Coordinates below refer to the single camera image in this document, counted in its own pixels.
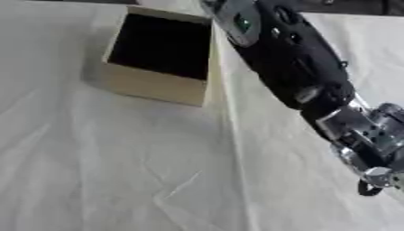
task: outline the white tablecloth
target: white tablecloth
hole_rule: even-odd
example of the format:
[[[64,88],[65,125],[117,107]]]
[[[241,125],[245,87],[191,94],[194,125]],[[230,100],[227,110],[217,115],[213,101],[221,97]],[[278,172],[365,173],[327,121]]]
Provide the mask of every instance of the white tablecloth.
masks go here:
[[[2,230],[401,230],[219,34],[196,108],[91,87],[122,6],[0,3]],[[404,105],[400,18],[312,14],[371,103]]]

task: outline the wooden box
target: wooden box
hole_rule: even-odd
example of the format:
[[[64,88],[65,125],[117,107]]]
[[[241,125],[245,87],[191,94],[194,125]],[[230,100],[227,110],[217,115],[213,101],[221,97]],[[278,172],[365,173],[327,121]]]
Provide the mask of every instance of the wooden box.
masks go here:
[[[211,33],[204,17],[129,6],[103,58],[103,85],[119,94],[202,106],[215,47]]]

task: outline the robotic arm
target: robotic arm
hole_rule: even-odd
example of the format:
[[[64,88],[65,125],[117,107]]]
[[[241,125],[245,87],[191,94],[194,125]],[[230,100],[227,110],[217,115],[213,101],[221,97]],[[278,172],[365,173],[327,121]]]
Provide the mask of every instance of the robotic arm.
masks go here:
[[[200,0],[262,83],[300,112],[360,180],[358,192],[404,189],[404,109],[371,108],[341,61],[286,0]]]

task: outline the table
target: table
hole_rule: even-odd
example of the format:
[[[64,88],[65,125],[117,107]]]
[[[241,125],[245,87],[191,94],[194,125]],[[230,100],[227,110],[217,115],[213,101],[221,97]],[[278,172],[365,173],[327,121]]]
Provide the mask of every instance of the table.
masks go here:
[[[92,87],[123,13],[0,3],[2,229],[402,229],[400,195],[357,196],[356,178],[218,28],[223,86],[209,87],[203,108]],[[403,105],[402,19],[309,17],[351,61],[364,97]]]

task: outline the green light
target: green light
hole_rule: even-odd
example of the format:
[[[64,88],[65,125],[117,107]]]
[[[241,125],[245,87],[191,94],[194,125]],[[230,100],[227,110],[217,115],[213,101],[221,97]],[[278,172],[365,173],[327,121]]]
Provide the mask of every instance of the green light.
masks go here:
[[[251,27],[251,23],[244,19],[240,14],[234,18],[234,23],[243,33],[246,33]]]

